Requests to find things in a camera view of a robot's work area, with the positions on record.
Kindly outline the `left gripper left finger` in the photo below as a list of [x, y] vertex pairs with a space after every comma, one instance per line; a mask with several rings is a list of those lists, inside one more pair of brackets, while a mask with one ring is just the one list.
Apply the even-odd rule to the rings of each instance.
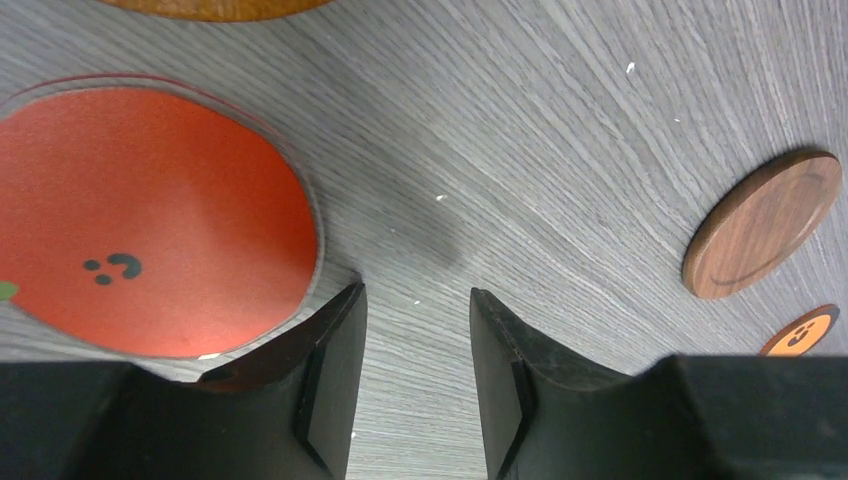
[[1, 367], [5, 479], [342, 479], [366, 288], [195, 382], [129, 362]]

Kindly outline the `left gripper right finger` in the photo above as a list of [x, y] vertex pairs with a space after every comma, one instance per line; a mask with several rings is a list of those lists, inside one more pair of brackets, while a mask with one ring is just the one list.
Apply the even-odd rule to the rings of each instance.
[[626, 375], [470, 293], [492, 479], [843, 479], [843, 357], [670, 355]]

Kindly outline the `brown ridged wooden coaster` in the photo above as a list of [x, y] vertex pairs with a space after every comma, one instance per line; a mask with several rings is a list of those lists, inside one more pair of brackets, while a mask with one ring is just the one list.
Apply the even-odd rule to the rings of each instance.
[[114, 7], [160, 17], [218, 23], [255, 22], [302, 13], [331, 0], [103, 0]]

